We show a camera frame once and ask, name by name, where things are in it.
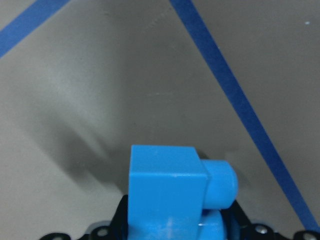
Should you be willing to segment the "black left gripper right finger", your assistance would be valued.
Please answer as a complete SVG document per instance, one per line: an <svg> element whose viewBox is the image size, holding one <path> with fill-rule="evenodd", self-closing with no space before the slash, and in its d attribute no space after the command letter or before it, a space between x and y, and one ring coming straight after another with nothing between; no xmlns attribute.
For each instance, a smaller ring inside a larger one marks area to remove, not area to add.
<svg viewBox="0 0 320 240"><path fill-rule="evenodd" d="M227 240L248 240L251 221L237 201L224 210L224 224Z"/></svg>

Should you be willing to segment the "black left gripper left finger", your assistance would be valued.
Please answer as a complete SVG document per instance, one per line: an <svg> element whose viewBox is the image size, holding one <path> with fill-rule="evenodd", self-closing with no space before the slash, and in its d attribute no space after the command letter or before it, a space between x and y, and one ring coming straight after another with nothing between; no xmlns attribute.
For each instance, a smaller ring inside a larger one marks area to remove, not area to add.
<svg viewBox="0 0 320 240"><path fill-rule="evenodd" d="M115 211L115 214L109 225L109 236L111 240L128 239L128 195L124 195Z"/></svg>

